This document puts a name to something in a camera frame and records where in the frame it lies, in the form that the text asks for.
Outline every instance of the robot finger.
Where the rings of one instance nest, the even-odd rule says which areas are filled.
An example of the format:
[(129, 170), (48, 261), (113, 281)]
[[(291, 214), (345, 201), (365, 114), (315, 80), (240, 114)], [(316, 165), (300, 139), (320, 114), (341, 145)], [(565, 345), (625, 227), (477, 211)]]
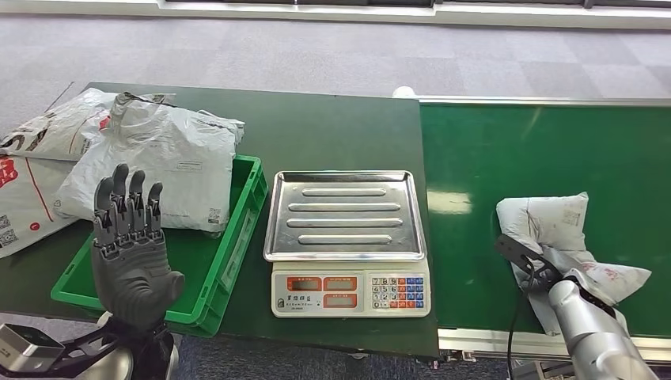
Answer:
[(112, 188), (114, 181), (112, 178), (103, 178), (98, 183), (94, 195), (93, 205), (93, 233), (95, 236), (94, 244), (100, 247), (114, 244), (116, 237), (116, 228), (110, 215), (112, 210)]
[(146, 206), (146, 225), (149, 233), (161, 232), (161, 208), (159, 207), (159, 199), (163, 191), (163, 184), (157, 182), (152, 185), (147, 196)]
[(112, 189), (112, 216), (115, 219), (116, 224), (116, 233), (119, 235), (120, 243), (124, 243), (128, 240), (128, 232), (131, 228), (130, 216), (127, 212), (126, 205), (126, 178), (128, 177), (128, 165), (118, 164), (114, 173), (112, 174), (112, 180), (114, 186)]
[(145, 172), (138, 170), (133, 173), (131, 186), (128, 189), (127, 208), (131, 214), (131, 230), (135, 233), (144, 233), (145, 205), (142, 201), (142, 183), (145, 181)]

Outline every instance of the green crate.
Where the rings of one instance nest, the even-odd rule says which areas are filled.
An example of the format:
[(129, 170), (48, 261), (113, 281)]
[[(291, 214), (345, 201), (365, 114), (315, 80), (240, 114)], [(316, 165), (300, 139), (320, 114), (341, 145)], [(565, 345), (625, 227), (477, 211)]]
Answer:
[[(224, 234), (213, 239), (202, 231), (165, 229), (170, 266), (185, 278), (184, 293), (165, 315), (173, 332), (205, 337), (217, 333), (267, 193), (261, 160), (237, 155)], [(51, 298), (100, 316), (104, 309), (89, 258), (92, 239), (89, 236), (51, 289)]]

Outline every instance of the silver robotic arm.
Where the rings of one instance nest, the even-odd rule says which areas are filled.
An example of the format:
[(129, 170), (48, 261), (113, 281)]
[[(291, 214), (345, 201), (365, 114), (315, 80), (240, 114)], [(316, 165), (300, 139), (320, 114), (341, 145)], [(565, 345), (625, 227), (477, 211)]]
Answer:
[[(631, 341), (624, 316), (590, 292), (582, 273), (562, 275), (538, 253), (502, 234), (495, 248), (510, 262), (533, 277), (534, 291), (547, 291), (578, 380), (656, 380)], [(542, 266), (530, 268), (531, 260)]]
[(653, 380), (629, 332), (603, 309), (587, 302), (568, 279), (550, 289), (550, 306), (562, 329), (575, 376), (585, 380)]

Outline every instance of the white plastic mailer bag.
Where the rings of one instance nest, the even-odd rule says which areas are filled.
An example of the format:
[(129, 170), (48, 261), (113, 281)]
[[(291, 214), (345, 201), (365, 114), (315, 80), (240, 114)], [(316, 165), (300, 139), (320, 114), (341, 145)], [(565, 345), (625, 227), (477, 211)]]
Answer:
[[(100, 139), (116, 93), (87, 89), (75, 98), (23, 123), (0, 140), (0, 154), (77, 161)], [(173, 94), (144, 95), (156, 102)]]
[(57, 215), (54, 193), (73, 162), (0, 156), (0, 258), (77, 221)]
[[(610, 306), (636, 292), (650, 277), (643, 268), (598, 262), (585, 246), (582, 228), (589, 197), (576, 196), (506, 198), (496, 205), (501, 232), (525, 245), (566, 273), (577, 270), (587, 275), (595, 289), (589, 289)], [(533, 262), (538, 269), (542, 263)], [(511, 265), (518, 285), (528, 275)], [(560, 333), (559, 322), (550, 308), (546, 294), (530, 294), (529, 302), (547, 334)]]
[(144, 192), (163, 183), (161, 224), (221, 232), (229, 217), (235, 147), (244, 123), (121, 93), (102, 139), (92, 145), (57, 191), (57, 210), (91, 219), (98, 182), (119, 163), (144, 170)]

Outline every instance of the digital weighing scale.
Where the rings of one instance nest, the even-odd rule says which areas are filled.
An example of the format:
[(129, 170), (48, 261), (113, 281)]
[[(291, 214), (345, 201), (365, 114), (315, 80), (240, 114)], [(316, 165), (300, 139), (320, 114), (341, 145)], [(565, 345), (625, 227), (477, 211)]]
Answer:
[(412, 174), (280, 172), (263, 255), (276, 317), (424, 317), (426, 242)]

